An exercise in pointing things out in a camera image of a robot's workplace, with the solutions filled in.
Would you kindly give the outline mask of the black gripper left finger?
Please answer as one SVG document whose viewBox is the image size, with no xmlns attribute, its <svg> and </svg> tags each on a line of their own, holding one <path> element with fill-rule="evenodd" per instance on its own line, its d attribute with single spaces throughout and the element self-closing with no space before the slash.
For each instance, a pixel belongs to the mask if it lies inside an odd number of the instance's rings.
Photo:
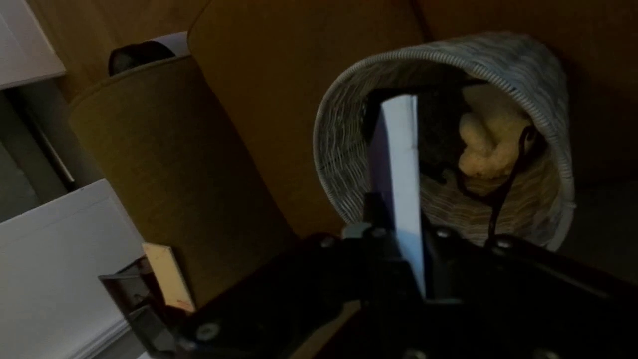
<svg viewBox="0 0 638 359">
<path fill-rule="evenodd" d="M 397 284 L 397 248 L 389 230 L 389 214 L 379 194 L 365 196 L 365 222 L 369 230 L 363 234 L 363 250 L 371 288 L 377 300 L 391 300 Z"/>
</svg>

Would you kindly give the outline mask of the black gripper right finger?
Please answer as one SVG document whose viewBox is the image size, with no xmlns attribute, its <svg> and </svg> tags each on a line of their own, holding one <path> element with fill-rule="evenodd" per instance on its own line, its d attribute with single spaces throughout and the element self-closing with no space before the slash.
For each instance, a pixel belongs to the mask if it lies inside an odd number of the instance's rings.
<svg viewBox="0 0 638 359">
<path fill-rule="evenodd" d="M 463 240 L 449 228 L 427 228 L 425 246 L 425 280 L 431 302 L 459 302 L 453 282 L 453 260 L 461 254 Z"/>
</svg>

